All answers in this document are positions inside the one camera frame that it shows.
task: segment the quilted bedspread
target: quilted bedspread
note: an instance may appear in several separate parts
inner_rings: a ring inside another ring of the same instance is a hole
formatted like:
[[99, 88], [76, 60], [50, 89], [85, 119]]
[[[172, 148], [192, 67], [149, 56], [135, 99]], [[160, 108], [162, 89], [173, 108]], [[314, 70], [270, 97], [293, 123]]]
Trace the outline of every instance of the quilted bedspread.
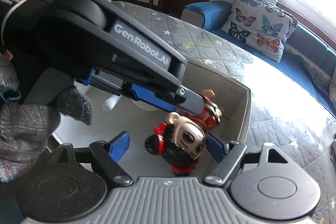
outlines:
[[282, 72], [229, 41], [157, 11], [130, 3], [116, 6], [179, 52], [210, 64], [252, 91], [249, 150], [271, 142], [319, 184], [321, 199], [313, 218], [336, 223], [336, 159], [330, 143], [336, 119]]

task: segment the toy figurine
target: toy figurine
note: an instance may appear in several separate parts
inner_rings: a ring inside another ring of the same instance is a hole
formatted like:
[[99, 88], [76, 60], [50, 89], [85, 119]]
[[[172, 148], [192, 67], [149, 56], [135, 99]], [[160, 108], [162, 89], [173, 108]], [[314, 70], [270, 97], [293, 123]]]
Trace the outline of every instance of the toy figurine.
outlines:
[[204, 147], [204, 131], [176, 112], [169, 113], [166, 123], [154, 128], [154, 134], [145, 140], [146, 150], [152, 155], [161, 155], [173, 166], [176, 176], [187, 176], [195, 169]]
[[222, 112], [219, 107], [210, 99], [215, 96], [212, 90], [203, 90], [202, 98], [204, 101], [204, 109], [199, 115], [194, 115], [189, 112], [182, 112], [183, 116], [188, 117], [197, 123], [204, 133], [208, 133], [211, 129], [219, 125], [222, 117]]

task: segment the window sill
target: window sill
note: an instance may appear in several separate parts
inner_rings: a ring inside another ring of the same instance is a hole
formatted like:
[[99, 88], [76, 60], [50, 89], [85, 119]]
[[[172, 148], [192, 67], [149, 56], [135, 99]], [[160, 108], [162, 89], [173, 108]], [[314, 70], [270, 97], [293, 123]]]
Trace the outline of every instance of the window sill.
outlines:
[[336, 25], [300, 0], [278, 0], [277, 6], [293, 14], [299, 22], [336, 50]]

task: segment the white box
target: white box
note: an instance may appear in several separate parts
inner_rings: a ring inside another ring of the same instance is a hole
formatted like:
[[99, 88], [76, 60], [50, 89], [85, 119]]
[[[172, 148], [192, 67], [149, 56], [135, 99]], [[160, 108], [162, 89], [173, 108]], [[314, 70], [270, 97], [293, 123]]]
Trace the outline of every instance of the white box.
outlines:
[[[222, 121], [211, 132], [224, 141], [245, 142], [251, 112], [251, 91], [237, 80], [221, 71], [189, 56], [183, 85], [200, 93], [203, 89], [215, 92], [214, 102], [224, 109]], [[73, 143], [74, 147], [87, 147], [97, 140], [109, 141], [122, 131], [128, 131], [131, 137], [130, 148], [120, 161], [120, 165], [129, 175], [138, 176], [172, 176], [171, 166], [160, 156], [147, 153], [145, 139], [153, 133], [153, 128], [165, 121], [167, 112], [146, 111], [123, 97], [115, 108], [106, 112], [103, 103], [110, 94], [91, 88], [87, 94], [93, 105], [93, 121], [86, 126], [70, 117], [62, 117], [56, 130], [61, 142]], [[199, 163], [191, 175], [203, 178], [208, 169], [215, 165], [211, 155], [204, 151]]]

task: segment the gloved hand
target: gloved hand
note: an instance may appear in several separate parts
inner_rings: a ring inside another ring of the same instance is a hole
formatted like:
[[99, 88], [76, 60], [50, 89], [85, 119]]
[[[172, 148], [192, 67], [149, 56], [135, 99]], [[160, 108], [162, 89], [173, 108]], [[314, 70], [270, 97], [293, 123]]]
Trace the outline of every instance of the gloved hand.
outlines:
[[[10, 61], [0, 55], [0, 96], [18, 90]], [[90, 101], [74, 86], [61, 92], [53, 104], [19, 105], [6, 102], [0, 111], [0, 181], [8, 182], [32, 167], [60, 123], [60, 113], [91, 124]]]

